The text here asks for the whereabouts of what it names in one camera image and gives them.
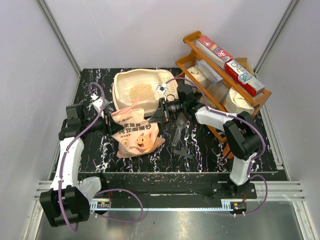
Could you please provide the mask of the clear plastic scoop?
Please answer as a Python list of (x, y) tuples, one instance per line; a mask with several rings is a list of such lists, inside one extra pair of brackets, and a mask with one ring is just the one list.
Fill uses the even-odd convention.
[(174, 134), (174, 138), (172, 140), (173, 147), (176, 147), (178, 145), (178, 142), (180, 141), (180, 138), (181, 138), (182, 130), (186, 127), (187, 123), (188, 123), (188, 120), (187, 120), (185, 114), (181, 112), (178, 115), (177, 120), (175, 122), (176, 131)]

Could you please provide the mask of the pink cat litter bag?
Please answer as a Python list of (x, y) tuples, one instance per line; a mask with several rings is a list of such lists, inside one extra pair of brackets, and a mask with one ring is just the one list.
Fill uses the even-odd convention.
[(144, 119), (143, 108), (135, 108), (139, 100), (137, 97), (131, 106), (111, 114), (112, 119), (123, 127), (112, 135), (118, 142), (116, 156), (120, 159), (152, 153), (165, 143), (165, 139), (159, 137), (158, 124)]

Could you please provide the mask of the black plastic clip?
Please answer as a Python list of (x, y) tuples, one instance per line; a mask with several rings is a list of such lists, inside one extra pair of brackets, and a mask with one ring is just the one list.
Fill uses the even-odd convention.
[(188, 153), (188, 150), (185, 147), (182, 147), (181, 149), (174, 149), (173, 153), (184, 158), (193, 159), (193, 155)]

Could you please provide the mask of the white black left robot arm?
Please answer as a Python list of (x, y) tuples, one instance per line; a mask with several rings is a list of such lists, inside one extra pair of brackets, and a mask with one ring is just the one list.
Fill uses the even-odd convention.
[(60, 153), (57, 171), (49, 190), (42, 192), (39, 202), (52, 227), (78, 224), (89, 219), (90, 202), (94, 196), (102, 198), (108, 193), (108, 185), (101, 177), (93, 176), (78, 181), (81, 155), (87, 134), (101, 132), (111, 136), (123, 127), (114, 122), (110, 114), (104, 112), (105, 101), (98, 99), (93, 103), (97, 116), (92, 122), (87, 120), (82, 104), (66, 107), (58, 134)]

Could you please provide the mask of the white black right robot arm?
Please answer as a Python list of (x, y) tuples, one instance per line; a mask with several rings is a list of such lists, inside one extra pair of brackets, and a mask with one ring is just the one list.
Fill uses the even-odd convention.
[(158, 100), (158, 107), (149, 122), (168, 122), (173, 114), (183, 113), (188, 120), (195, 119), (201, 125), (224, 132), (233, 154), (233, 164), (229, 180), (222, 190), (233, 198), (239, 198), (250, 183), (249, 166), (263, 146), (252, 116), (246, 111), (227, 113), (205, 106), (200, 103), (200, 93), (193, 91), (188, 84), (179, 85), (177, 93), (178, 98), (173, 101), (165, 97)]

